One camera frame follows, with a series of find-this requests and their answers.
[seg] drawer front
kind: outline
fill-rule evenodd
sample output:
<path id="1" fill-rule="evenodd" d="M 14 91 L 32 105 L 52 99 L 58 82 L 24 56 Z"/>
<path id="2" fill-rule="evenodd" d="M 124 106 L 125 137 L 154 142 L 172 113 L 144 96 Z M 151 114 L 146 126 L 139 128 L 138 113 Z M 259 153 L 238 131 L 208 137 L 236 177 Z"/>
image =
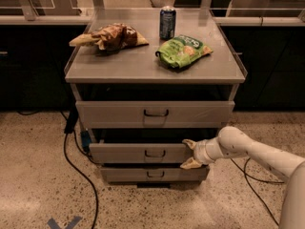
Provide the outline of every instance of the drawer front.
<path id="1" fill-rule="evenodd" d="M 102 177 L 107 182 L 178 182 L 202 181 L 209 173 L 209 166 L 198 169 L 181 168 L 101 168 Z"/>
<path id="2" fill-rule="evenodd" d="M 98 163 L 182 163 L 193 155 L 182 143 L 92 143 L 90 150 Z"/>
<path id="3" fill-rule="evenodd" d="M 78 101 L 85 128 L 205 128 L 229 121 L 233 101 Z"/>

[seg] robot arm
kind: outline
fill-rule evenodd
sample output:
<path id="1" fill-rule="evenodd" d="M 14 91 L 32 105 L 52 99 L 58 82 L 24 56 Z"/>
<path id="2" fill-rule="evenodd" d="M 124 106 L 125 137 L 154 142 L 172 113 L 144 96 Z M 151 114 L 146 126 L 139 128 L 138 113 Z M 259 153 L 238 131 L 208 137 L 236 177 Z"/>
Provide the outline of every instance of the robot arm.
<path id="1" fill-rule="evenodd" d="M 265 169 L 287 182 L 279 228 L 296 229 L 305 225 L 305 158 L 257 142 L 235 127 L 225 127 L 217 137 L 194 142 L 184 139 L 193 157 L 183 169 L 208 165 L 219 158 L 249 156 Z"/>

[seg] gray countertop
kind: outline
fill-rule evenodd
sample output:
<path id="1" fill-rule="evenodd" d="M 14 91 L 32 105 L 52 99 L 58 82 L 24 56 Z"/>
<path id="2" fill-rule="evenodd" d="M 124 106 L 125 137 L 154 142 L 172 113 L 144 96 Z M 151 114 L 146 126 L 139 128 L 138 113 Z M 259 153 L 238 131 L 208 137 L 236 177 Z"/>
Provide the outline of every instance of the gray countertop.
<path id="1" fill-rule="evenodd" d="M 211 16 L 199 19 L 199 9 L 177 10 L 175 35 L 201 40 L 213 53 L 189 69 L 175 72 L 160 65 L 155 56 L 164 42 L 159 39 L 160 9 L 106 9 L 93 20 L 90 31 L 115 22 L 138 30 L 149 46 L 101 56 L 97 47 L 81 47 L 66 75 L 69 83 L 242 83 L 245 77 Z"/>

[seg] black can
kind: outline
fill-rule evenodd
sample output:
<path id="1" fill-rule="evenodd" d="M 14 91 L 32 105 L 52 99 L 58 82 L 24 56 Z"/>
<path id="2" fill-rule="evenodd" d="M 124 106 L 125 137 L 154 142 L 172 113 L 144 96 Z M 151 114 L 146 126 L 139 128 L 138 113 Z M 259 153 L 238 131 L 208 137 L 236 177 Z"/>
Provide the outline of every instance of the black can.
<path id="1" fill-rule="evenodd" d="M 160 31 L 161 39 L 169 40 L 174 37 L 176 11 L 171 6 L 165 6 L 160 12 Z"/>

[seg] concrete floor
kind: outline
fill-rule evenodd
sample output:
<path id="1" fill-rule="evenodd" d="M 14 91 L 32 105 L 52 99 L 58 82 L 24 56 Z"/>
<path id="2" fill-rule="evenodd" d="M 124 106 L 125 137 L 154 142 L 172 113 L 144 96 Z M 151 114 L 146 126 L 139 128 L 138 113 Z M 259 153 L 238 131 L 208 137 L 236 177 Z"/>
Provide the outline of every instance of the concrete floor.
<path id="1" fill-rule="evenodd" d="M 91 228 L 94 193 L 64 157 L 65 121 L 57 112 L 0 113 L 0 228 Z M 229 124 L 258 141 L 305 156 L 305 113 L 235 112 Z M 98 166 L 80 154 L 73 135 L 67 144 L 71 162 L 97 188 L 95 228 L 276 228 L 229 159 L 212 164 L 200 185 L 137 188 L 107 184 Z M 243 165 L 245 158 L 235 161 Z M 274 178 L 254 161 L 249 173 Z M 279 220 L 285 185 L 251 183 Z"/>

